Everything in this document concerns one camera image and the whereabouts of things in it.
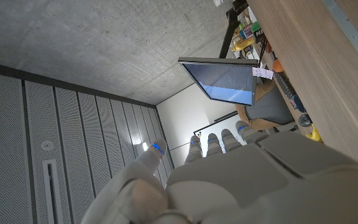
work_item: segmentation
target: wall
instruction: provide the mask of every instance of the wall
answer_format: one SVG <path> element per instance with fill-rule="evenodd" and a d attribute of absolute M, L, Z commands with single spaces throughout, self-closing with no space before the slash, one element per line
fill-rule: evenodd
<path fill-rule="evenodd" d="M 79 223 L 139 146 L 162 137 L 154 108 L 0 75 L 0 223 Z"/>
<path fill-rule="evenodd" d="M 193 131 L 203 128 L 236 110 L 234 104 L 214 101 L 198 88 L 189 86 L 157 105 L 165 137 L 175 165 L 183 165 Z"/>

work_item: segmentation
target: white wall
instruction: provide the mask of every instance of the white wall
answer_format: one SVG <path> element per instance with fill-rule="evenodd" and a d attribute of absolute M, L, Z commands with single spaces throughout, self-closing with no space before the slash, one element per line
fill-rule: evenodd
<path fill-rule="evenodd" d="M 203 128 L 236 110 L 232 103 L 210 100 L 196 84 L 157 105 L 158 114 L 170 149 L 190 141 L 193 131 Z M 171 151 L 175 167 L 183 165 L 188 145 Z"/>

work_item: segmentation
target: orange object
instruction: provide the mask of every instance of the orange object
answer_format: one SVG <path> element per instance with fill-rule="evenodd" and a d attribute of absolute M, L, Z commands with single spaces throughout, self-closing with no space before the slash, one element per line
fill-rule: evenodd
<path fill-rule="evenodd" d="M 276 59 L 273 62 L 273 71 L 274 72 L 284 72 L 283 65 L 281 65 L 281 63 L 280 63 L 280 61 L 278 59 Z"/>

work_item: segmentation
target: ceiling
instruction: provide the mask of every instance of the ceiling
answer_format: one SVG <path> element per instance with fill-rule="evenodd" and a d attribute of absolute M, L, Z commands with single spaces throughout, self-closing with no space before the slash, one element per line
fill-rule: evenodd
<path fill-rule="evenodd" d="M 231 1 L 0 0 L 0 65 L 157 105 L 218 57 Z"/>

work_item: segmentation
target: computer monitor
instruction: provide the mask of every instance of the computer monitor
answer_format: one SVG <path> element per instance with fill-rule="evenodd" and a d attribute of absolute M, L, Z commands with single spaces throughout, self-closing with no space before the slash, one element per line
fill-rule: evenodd
<path fill-rule="evenodd" d="M 256 77 L 252 67 L 258 60 L 181 57 L 178 62 L 208 98 L 254 105 Z"/>

